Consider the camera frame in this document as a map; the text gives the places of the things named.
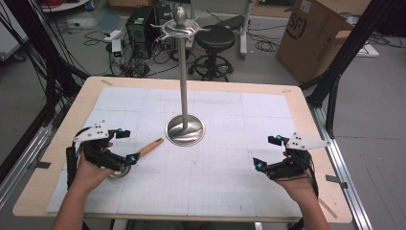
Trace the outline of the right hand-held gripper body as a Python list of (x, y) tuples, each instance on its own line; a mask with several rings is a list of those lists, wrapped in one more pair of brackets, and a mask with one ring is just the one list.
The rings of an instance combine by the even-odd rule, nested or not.
[(304, 173), (310, 168), (311, 155), (308, 151), (330, 145), (329, 141), (298, 134), (297, 132), (294, 132), (288, 139), (288, 143), (284, 146), (285, 158), (279, 163), (268, 165), (269, 173), (267, 176), (271, 180), (293, 177)]

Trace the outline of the flat white power strip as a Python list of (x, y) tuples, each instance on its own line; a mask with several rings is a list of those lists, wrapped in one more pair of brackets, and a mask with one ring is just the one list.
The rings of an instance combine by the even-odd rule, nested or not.
[(379, 53), (369, 43), (365, 43), (358, 51), (357, 56), (360, 58), (378, 58)]

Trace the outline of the black metal frame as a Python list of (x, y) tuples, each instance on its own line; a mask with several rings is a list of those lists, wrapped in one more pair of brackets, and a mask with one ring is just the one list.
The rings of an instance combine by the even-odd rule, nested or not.
[(335, 107), (341, 77), (376, 27), (400, 1), (371, 0), (327, 70), (314, 80), (300, 85), (302, 90), (311, 86), (315, 87), (313, 92), (305, 97), (307, 103), (312, 107), (321, 108), (324, 99), (328, 98), (325, 130), (330, 138), (334, 139)]
[(37, 75), (46, 81), (46, 104), (43, 109), (46, 126), (55, 118), (56, 104), (59, 100), (74, 99), (79, 93), (80, 86), (74, 76), (87, 80), (90, 75), (79, 70), (60, 55), (30, 0), (3, 1), (37, 51), (36, 56), (6, 18), (0, 16), (0, 21), (6, 29), (25, 49)]

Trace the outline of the white grid mat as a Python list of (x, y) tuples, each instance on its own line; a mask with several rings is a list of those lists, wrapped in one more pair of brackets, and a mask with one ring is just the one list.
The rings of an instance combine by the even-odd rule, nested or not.
[[(123, 156), (164, 137), (180, 114), (179, 90), (106, 87), (85, 126), (105, 120), (130, 130), (113, 140)], [(178, 147), (167, 138), (119, 179), (106, 179), (87, 199), (86, 214), (208, 218), (296, 218), (297, 204), (257, 172), (253, 157), (283, 160), (267, 137), (296, 131), (286, 97), (240, 92), (189, 91), (189, 112), (205, 125), (203, 139)]]

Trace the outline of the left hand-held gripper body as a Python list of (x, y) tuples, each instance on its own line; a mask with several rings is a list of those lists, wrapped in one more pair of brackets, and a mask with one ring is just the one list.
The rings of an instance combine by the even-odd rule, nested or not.
[(90, 163), (100, 168), (119, 171), (124, 167), (122, 165), (124, 157), (108, 149), (108, 143), (111, 140), (108, 130), (106, 121), (102, 120), (79, 131), (74, 137), (73, 142), (79, 143), (79, 146), (84, 151), (86, 160)]

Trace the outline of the white round table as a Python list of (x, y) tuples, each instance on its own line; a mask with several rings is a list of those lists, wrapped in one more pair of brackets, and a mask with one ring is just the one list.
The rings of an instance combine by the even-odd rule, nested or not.
[(40, 7), (44, 12), (61, 12), (84, 6), (89, 1), (90, 0), (78, 0), (78, 2), (69, 2), (68, 0), (60, 0), (56, 5), (51, 6), (46, 4), (40, 5)]

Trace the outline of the small white device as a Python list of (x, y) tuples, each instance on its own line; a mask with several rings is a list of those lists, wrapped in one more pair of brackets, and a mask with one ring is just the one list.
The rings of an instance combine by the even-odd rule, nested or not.
[(120, 64), (123, 60), (122, 41), (120, 39), (113, 39), (111, 41), (111, 53), (114, 61)]

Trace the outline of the person's left hand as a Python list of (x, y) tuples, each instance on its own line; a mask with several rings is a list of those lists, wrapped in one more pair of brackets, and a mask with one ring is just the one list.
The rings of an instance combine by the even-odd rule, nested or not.
[(76, 176), (69, 191), (80, 194), (90, 194), (113, 173), (114, 171), (108, 168), (100, 168), (87, 161), (84, 156), (84, 151), (82, 150), (80, 152)]

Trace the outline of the wooden-handled metal ladle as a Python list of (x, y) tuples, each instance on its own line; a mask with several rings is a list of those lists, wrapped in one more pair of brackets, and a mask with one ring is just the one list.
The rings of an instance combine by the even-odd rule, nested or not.
[[(148, 144), (147, 146), (145, 146), (144, 148), (138, 150), (137, 152), (140, 152), (140, 158), (144, 157), (145, 155), (147, 155), (149, 152), (151, 152), (152, 150), (156, 149), (158, 146), (160, 146), (162, 143), (164, 142), (163, 138), (159, 138), (153, 142), (151, 142), (150, 144)], [(113, 174), (111, 174), (109, 176), (110, 179), (119, 179), (122, 178), (124, 176), (126, 176), (131, 170), (131, 166), (124, 166), (122, 169), (120, 169), (117, 172), (114, 172)]]

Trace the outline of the silver metal utensil stand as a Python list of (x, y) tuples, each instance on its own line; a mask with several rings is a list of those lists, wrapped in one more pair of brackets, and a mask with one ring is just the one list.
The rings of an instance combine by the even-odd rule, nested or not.
[(174, 38), (177, 42), (178, 63), (180, 71), (180, 115), (171, 118), (166, 124), (166, 136), (171, 143), (179, 147), (190, 147), (199, 143), (205, 135), (203, 121), (188, 111), (188, 89), (187, 89), (187, 66), (186, 66), (186, 41), (202, 28), (194, 19), (189, 19), (183, 7), (172, 10), (172, 20), (163, 25), (152, 25), (159, 28), (164, 35), (161, 40)]

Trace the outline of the person's right hand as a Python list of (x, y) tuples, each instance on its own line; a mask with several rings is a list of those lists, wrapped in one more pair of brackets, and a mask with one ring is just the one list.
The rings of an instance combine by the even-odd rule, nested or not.
[(277, 179), (276, 183), (282, 186), (300, 206), (318, 203), (312, 186), (312, 177), (308, 171), (293, 177)]

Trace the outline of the black round stool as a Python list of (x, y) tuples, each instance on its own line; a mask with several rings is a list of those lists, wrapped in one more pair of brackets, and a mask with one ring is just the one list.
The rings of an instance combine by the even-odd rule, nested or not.
[(236, 43), (235, 34), (225, 26), (209, 25), (199, 31), (194, 41), (206, 52), (198, 57), (188, 69), (188, 74), (196, 73), (204, 80), (223, 78), (229, 81), (228, 75), (234, 72), (233, 65), (219, 53), (231, 49)]

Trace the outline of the large cardboard box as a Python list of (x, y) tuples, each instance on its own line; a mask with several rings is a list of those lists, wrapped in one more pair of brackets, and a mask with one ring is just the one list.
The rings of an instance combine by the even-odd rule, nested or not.
[(372, 0), (295, 0), (276, 60), (298, 83), (323, 74)]

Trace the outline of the white stand leg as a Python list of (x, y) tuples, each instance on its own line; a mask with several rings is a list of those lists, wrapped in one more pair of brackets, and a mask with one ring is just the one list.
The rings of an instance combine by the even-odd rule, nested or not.
[(247, 32), (250, 14), (253, 6), (254, 0), (247, 0), (245, 12), (243, 15), (242, 27), (239, 32), (239, 56), (241, 59), (245, 59), (247, 56)]

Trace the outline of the aluminium rail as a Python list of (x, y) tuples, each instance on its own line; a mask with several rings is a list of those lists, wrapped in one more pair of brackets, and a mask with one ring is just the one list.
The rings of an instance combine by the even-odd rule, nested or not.
[(363, 203), (358, 195), (355, 185), (352, 181), (350, 172), (344, 160), (344, 157), (339, 149), (338, 143), (334, 137), (331, 137), (325, 128), (327, 116), (322, 108), (310, 106), (309, 110), (313, 116), (314, 122), (319, 130), (319, 133), (324, 140), (330, 142), (327, 147), (327, 154), (332, 163), (332, 168), (335, 171), (336, 178), (342, 188), (346, 202), (352, 214), (352, 221), (356, 225), (357, 230), (373, 230), (370, 219), (363, 206)]
[(28, 134), (28, 137), (22, 143), (16, 161), (0, 183), (0, 210), (5, 207), (12, 197), (14, 190), (25, 174), (40, 162), (41, 153), (48, 148), (53, 134), (54, 127), (52, 125), (41, 126), (36, 131)]

